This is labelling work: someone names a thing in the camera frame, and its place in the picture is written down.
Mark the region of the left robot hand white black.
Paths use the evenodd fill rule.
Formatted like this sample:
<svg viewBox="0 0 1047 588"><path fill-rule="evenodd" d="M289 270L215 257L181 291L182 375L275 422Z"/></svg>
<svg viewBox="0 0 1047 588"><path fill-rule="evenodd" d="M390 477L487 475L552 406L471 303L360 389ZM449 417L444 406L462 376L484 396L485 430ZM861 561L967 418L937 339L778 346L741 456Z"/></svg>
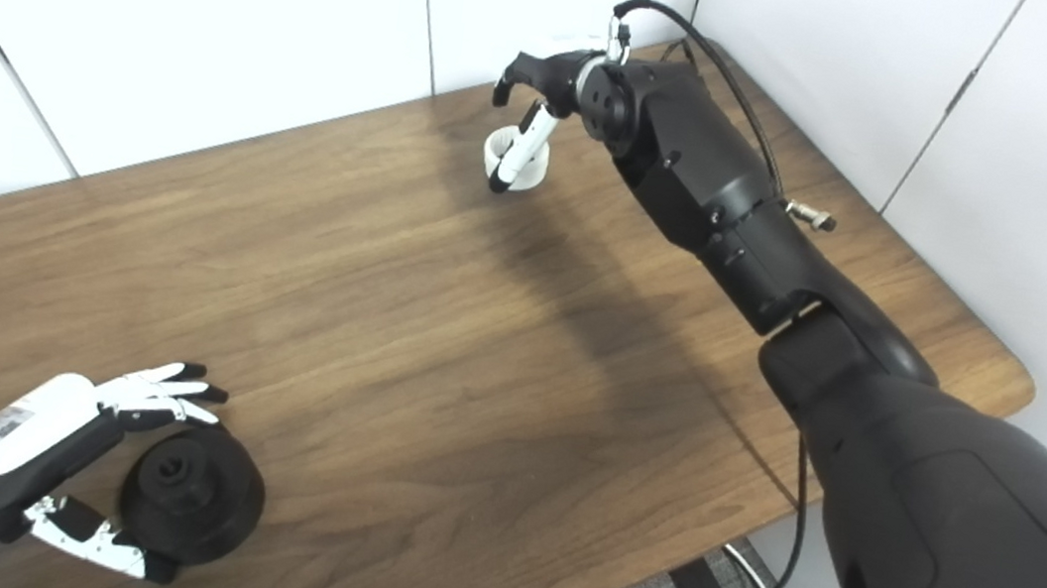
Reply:
<svg viewBox="0 0 1047 588"><path fill-rule="evenodd" d="M109 570L168 584L175 568L57 488L125 440L170 424L219 425L229 395L202 364L172 362L95 383L58 374L0 411L0 543L25 534Z"/></svg>

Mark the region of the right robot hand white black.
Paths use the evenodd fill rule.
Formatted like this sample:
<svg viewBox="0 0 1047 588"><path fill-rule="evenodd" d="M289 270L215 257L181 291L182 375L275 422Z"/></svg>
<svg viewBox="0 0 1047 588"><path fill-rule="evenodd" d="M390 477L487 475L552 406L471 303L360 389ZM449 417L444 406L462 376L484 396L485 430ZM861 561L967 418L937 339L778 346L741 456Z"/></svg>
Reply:
<svg viewBox="0 0 1047 588"><path fill-rule="evenodd" d="M491 88L495 108L506 108L514 88L527 86L535 99L519 125L509 129L506 146L494 153L492 138L486 141L487 184L491 193L524 191L544 178L550 137L565 118L581 111L579 93L593 67L607 58L601 48L567 50L538 56L518 52Z"/></svg>

